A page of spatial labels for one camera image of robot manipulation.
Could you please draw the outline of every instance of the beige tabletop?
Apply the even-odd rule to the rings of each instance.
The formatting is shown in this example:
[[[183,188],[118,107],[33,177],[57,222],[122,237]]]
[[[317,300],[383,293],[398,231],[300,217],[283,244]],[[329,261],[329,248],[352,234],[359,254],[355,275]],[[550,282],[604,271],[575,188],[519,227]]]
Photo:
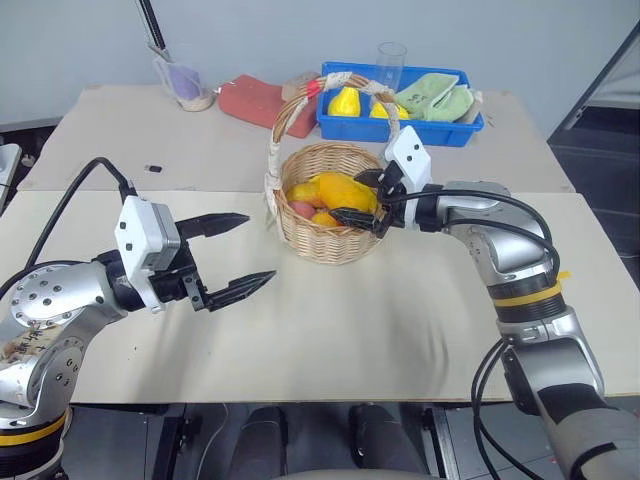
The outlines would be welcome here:
[[[19,192],[0,218],[0,276],[18,270],[60,192]],[[90,345],[73,400],[99,403],[468,400],[478,362],[498,337],[495,312],[462,244],[391,230],[340,267],[303,260],[265,229],[260,194],[149,192],[176,220],[237,211],[252,221],[191,241],[210,290],[252,272],[278,274],[214,313],[177,302],[108,326]],[[548,220],[567,303],[579,316],[610,395],[640,392],[640,294],[584,199],[519,194]],[[115,246],[115,192],[80,192],[41,260],[88,260]],[[7,311],[7,300],[0,311]],[[500,368],[489,399],[510,399]]]
[[[493,180],[514,192],[574,191],[513,94],[486,92],[483,115],[485,128],[466,147],[427,146],[435,182]],[[82,93],[19,188],[64,190],[89,160],[104,156],[141,190],[260,192],[268,138],[269,130],[230,117],[217,105],[185,112],[159,86],[96,86]],[[287,136],[283,158],[322,141],[318,128],[303,140]],[[384,147],[359,144],[375,154]],[[146,165],[163,170],[151,173]],[[115,185],[96,171],[83,188]]]

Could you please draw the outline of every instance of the blue plastic tray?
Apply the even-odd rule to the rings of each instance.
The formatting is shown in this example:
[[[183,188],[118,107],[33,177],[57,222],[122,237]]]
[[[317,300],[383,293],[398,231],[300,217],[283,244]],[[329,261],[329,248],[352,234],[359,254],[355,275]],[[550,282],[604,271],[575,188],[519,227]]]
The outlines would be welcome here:
[[[325,62],[322,75],[333,72],[353,72],[374,79],[375,65],[366,63]],[[425,73],[449,73],[458,75],[458,84],[469,85],[467,74],[462,70],[443,68],[404,67],[400,77],[399,90],[417,81]],[[329,102],[339,93],[339,89],[323,92],[318,98],[316,118],[320,124],[322,138],[330,140],[356,140],[363,142],[386,142],[389,139],[389,124],[386,119],[369,118],[369,95],[360,94],[360,117],[330,117],[327,114]],[[411,125],[426,145],[464,147],[474,132],[482,130],[484,120],[478,114],[473,123],[426,122],[424,120],[400,120],[400,128]]]

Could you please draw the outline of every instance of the red block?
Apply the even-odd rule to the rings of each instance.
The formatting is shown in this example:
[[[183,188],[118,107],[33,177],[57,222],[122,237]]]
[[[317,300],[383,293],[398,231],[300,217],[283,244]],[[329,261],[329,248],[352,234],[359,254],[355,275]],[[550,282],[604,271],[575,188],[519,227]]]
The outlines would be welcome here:
[[[282,87],[269,85],[249,75],[240,75],[225,83],[218,95],[220,110],[254,125],[272,128],[278,112],[284,102],[281,99]],[[304,138],[316,124],[317,97],[312,98],[300,116],[287,132],[289,135]]]

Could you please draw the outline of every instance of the clear plastic cup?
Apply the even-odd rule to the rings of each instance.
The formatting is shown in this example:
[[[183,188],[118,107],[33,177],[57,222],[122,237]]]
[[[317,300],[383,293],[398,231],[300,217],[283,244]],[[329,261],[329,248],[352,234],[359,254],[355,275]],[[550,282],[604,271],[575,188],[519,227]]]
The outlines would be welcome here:
[[[375,80],[397,92],[406,56],[407,47],[401,43],[384,42],[378,45]]]
[[[167,93],[184,110],[197,112],[211,106],[215,93],[203,76],[205,64],[194,45],[177,44],[164,49],[170,61],[155,56],[153,64]]]

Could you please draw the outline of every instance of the basket handle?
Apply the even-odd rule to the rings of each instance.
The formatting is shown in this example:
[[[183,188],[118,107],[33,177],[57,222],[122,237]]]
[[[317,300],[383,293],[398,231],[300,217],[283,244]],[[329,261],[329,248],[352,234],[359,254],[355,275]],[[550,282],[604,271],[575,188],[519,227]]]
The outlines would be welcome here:
[[[354,87],[363,93],[375,96],[389,116],[390,138],[393,138],[400,130],[398,110],[393,102],[393,90],[389,87],[352,72],[330,73],[325,77],[311,80],[306,85],[298,87],[295,96],[282,106],[280,113],[276,117],[276,123],[271,130],[271,137],[269,138],[268,172],[265,177],[265,189],[267,192],[282,188],[280,141],[286,131],[293,125],[310,99],[320,92],[326,92],[342,86]]]

